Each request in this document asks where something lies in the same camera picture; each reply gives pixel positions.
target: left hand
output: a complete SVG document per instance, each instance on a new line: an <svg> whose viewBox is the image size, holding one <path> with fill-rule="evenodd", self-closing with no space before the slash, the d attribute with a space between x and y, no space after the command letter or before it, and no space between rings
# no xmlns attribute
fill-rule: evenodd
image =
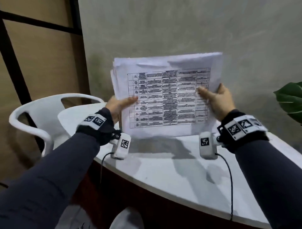
<svg viewBox="0 0 302 229"><path fill-rule="evenodd" d="M109 99L108 103L106 104L106 108L110 110L112 120L114 124L118 122L118 115L119 113L129 107L130 105L134 104L138 100L138 96L131 96L122 100L117 100L115 96L112 96Z"/></svg>

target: right hand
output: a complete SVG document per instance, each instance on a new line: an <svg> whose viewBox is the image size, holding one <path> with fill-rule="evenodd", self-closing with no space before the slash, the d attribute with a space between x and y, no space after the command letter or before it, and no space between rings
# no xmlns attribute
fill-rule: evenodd
<svg viewBox="0 0 302 229"><path fill-rule="evenodd" d="M202 98L209 100L210 106L220 122L230 111L236 109L231 92L222 83L219 85L217 93L210 92L202 86L199 86L197 90Z"/></svg>

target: stack of paper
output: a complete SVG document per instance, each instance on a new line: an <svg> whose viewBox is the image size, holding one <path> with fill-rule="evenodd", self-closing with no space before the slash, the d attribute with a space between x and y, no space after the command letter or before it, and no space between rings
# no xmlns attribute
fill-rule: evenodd
<svg viewBox="0 0 302 229"><path fill-rule="evenodd" d="M135 138L197 135L211 131L215 118L196 88L216 92L222 53L115 58L111 79L118 99L138 101L122 112L123 132Z"/></svg>

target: white table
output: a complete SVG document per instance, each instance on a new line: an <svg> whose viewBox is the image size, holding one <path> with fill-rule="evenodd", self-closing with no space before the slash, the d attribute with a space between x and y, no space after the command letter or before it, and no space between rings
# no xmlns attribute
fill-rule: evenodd
<svg viewBox="0 0 302 229"><path fill-rule="evenodd" d="M72 136L86 116L104 106L105 103L96 103L71 107L59 113L58 118ZM268 133L268 137L278 150L302 168L302 155L299 152L272 133ZM111 149L111 144L101 146L95 160L100 163ZM233 176L233 221L270 228L235 155L222 147L217 149L228 161ZM230 218L231 184L227 165L220 157L217 160L202 159L199 156L198 136L132 139L125 160L107 157L104 166L169 200L221 218Z"/></svg>

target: black cable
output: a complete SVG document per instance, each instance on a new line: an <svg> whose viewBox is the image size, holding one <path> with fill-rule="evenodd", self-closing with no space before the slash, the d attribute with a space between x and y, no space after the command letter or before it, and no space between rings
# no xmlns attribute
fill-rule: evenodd
<svg viewBox="0 0 302 229"><path fill-rule="evenodd" d="M101 163L101 177L100 177L100 185L101 185L101 182L102 182L103 162L104 162L105 157L106 157L107 155L109 155L109 154L114 154L114 152L107 153L107 154L106 154L106 155L103 157L103 159L102 159L102 163Z"/></svg>
<svg viewBox="0 0 302 229"><path fill-rule="evenodd" d="M2 183L2 182L0 182L0 186L2 186L3 188L8 189L8 185L6 185L6 184L4 184L4 183Z"/></svg>
<svg viewBox="0 0 302 229"><path fill-rule="evenodd" d="M220 156L225 161L225 163L229 169L229 172L230 172L230 178L231 178L231 218L230 218L230 220L232 221L233 220L233 178L232 178L231 169L230 169L229 164L227 163L226 159L222 155L220 155L219 153L215 153L215 154Z"/></svg>

